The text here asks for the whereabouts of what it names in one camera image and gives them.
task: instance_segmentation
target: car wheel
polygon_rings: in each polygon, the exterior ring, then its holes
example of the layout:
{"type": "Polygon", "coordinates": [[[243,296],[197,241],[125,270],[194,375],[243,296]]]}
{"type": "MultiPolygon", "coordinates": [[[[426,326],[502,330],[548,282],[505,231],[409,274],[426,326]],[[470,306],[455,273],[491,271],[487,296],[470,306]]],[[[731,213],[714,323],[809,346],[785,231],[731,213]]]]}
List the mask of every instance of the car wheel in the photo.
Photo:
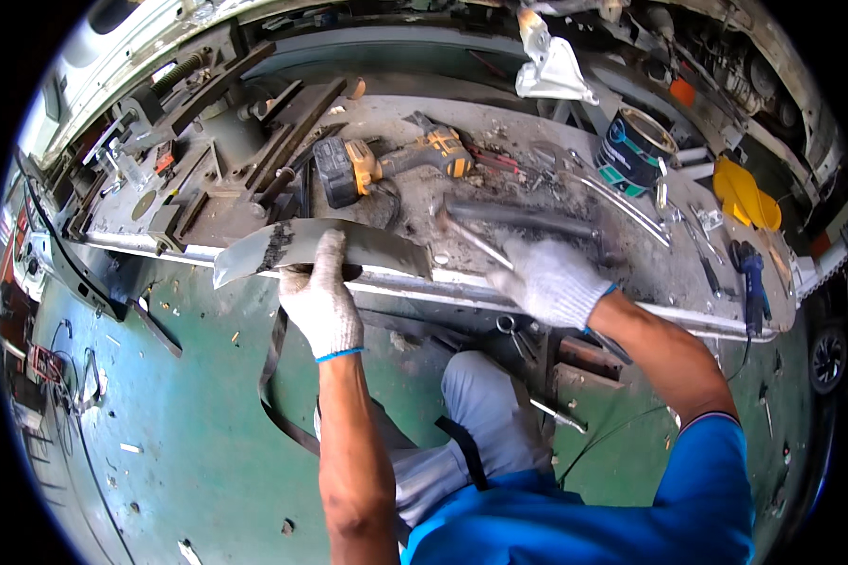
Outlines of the car wheel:
{"type": "Polygon", "coordinates": [[[848,364],[848,341],[837,327],[819,331],[810,347],[807,364],[810,384],[818,394],[836,390],[848,364]]]}

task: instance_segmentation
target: workbench surface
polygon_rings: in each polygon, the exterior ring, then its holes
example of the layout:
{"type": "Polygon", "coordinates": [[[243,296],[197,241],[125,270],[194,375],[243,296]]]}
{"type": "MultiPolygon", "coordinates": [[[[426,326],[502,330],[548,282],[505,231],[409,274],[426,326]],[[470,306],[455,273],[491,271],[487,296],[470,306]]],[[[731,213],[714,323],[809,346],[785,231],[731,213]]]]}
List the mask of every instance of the workbench surface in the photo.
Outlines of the workbench surface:
{"type": "MultiPolygon", "coordinates": [[[[519,163],[531,167],[546,168],[531,152],[532,142],[550,141],[564,148],[574,149],[588,162],[592,161],[592,155],[599,144],[598,137],[580,129],[512,110],[470,102],[371,95],[356,101],[340,97],[333,106],[343,107],[344,112],[324,115],[317,126],[347,122],[340,136],[377,138],[376,142],[370,143],[375,154],[392,151],[411,143],[421,135],[417,126],[402,121],[402,118],[415,110],[420,110],[435,121],[463,129],[473,137],[477,145],[498,153],[507,153],[519,163]]],[[[192,140],[190,151],[204,152],[207,144],[202,144],[199,140],[200,136],[192,140]]],[[[153,163],[150,155],[146,162],[153,163]]],[[[202,188],[206,184],[204,171],[211,168],[210,159],[202,160],[183,185],[181,192],[188,194],[202,188]]],[[[634,300],[661,307],[674,307],[743,321],[743,307],[740,301],[729,300],[725,296],[716,299],[712,295],[697,250],[689,239],[685,226],[676,224],[670,228],[672,244],[671,248],[667,249],[621,210],[594,193],[593,189],[566,180],[564,175],[561,178],[559,184],[543,182],[532,190],[532,181],[523,182],[524,179],[516,178],[516,175],[492,171],[477,165],[475,170],[463,179],[450,179],[434,168],[420,167],[382,184],[385,189],[399,194],[401,198],[400,220],[396,232],[429,247],[432,254],[447,255],[448,263],[440,266],[447,271],[483,275],[497,266],[465,243],[436,231],[431,214],[439,205],[443,194],[453,194],[466,200],[552,210],[596,225],[599,225],[601,215],[606,215],[619,231],[618,248],[624,256],[624,263],[612,267],[600,266],[599,271],[618,283],[626,295],[634,300]]],[[[669,200],[685,213],[690,215],[689,204],[706,210],[719,207],[712,192],[680,175],[678,171],[670,172],[668,178],[669,200]]],[[[124,239],[152,247],[153,243],[147,236],[147,225],[165,193],[158,195],[155,203],[140,220],[131,220],[131,210],[140,196],[124,187],[118,194],[100,201],[94,210],[94,220],[87,232],[87,239],[94,243],[124,239]]],[[[659,217],[649,194],[630,200],[649,217],[659,217]]],[[[352,206],[332,210],[327,206],[323,189],[315,178],[312,204],[315,217],[342,218],[382,228],[390,218],[393,199],[374,191],[352,206]]],[[[597,257],[596,247],[592,242],[569,236],[486,225],[478,221],[461,223],[498,246],[512,236],[530,241],[552,237],[572,243],[582,249],[589,258],[597,257]]],[[[247,204],[240,198],[211,198],[192,230],[183,236],[183,242],[225,248],[262,226],[263,220],[253,218],[247,204]]],[[[768,248],[758,233],[726,217],[723,227],[711,232],[711,239],[713,245],[723,252],[729,240],[747,240],[753,244],[764,262],[763,286],[767,291],[772,313],[772,320],[767,322],[766,326],[780,332],[791,328],[795,318],[795,298],[791,295],[791,288],[783,290],[768,248]]],[[[782,260],[788,264],[787,248],[781,235],[769,234],[769,239],[780,249],[782,260]]],[[[743,296],[743,276],[735,272],[728,260],[724,265],[720,265],[706,248],[704,254],[711,259],[722,287],[732,288],[739,297],[743,296]]],[[[471,277],[471,280],[476,281],[478,277],[471,277]]]]}

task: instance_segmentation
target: forearm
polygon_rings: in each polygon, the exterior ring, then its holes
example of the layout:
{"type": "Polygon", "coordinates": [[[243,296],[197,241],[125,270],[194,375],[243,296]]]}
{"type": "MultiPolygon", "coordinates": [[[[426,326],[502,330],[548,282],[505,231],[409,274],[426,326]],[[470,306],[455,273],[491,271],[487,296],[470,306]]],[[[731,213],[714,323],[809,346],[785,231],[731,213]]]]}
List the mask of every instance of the forearm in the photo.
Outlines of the forearm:
{"type": "Polygon", "coordinates": [[[343,355],[319,367],[320,492],[333,561],[359,555],[340,547],[347,543],[368,546],[358,548],[367,559],[376,554],[394,557],[391,524],[396,483],[373,424],[361,356],[343,355]]]}
{"type": "Polygon", "coordinates": [[[716,360],[700,340],[674,323],[635,306],[616,290],[597,303],[588,326],[625,348],[683,423],[712,411],[738,417],[716,360]]]}

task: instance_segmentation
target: cordless drill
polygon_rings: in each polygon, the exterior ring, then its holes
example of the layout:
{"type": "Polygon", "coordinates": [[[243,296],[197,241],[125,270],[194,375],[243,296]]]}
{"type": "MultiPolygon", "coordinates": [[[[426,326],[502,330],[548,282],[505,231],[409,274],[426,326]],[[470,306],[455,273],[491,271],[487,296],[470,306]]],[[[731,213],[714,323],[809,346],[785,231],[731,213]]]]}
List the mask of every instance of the cordless drill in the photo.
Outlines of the cordless drill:
{"type": "Polygon", "coordinates": [[[731,242],[729,259],[732,266],[744,275],[744,328],[748,337],[763,331],[763,313],[767,308],[763,290],[763,257],[749,242],[731,242]]]}
{"type": "Polygon", "coordinates": [[[458,140],[456,130],[434,124],[418,111],[404,120],[420,126],[424,135],[379,159],[361,139],[329,137],[315,143],[317,174],[331,208],[354,204],[371,193],[368,186],[372,183],[419,166],[435,166],[453,178],[471,170],[474,159],[458,140]]]}

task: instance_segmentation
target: white work glove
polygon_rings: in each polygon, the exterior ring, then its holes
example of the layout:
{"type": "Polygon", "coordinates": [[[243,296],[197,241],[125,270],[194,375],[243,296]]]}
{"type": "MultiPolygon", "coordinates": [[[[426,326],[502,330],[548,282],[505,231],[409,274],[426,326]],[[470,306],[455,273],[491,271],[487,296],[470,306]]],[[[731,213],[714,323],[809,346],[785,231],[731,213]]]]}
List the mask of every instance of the white work glove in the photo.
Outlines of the white work glove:
{"type": "Polygon", "coordinates": [[[345,234],[327,230],[317,243],[310,275],[285,267],[279,303],[305,334],[317,363],[362,351],[364,326],[342,283],[345,234]]]}
{"type": "Polygon", "coordinates": [[[488,273],[487,281],[536,320],[583,330],[597,302],[614,286],[579,251],[560,242],[503,245],[514,272],[488,273]]]}

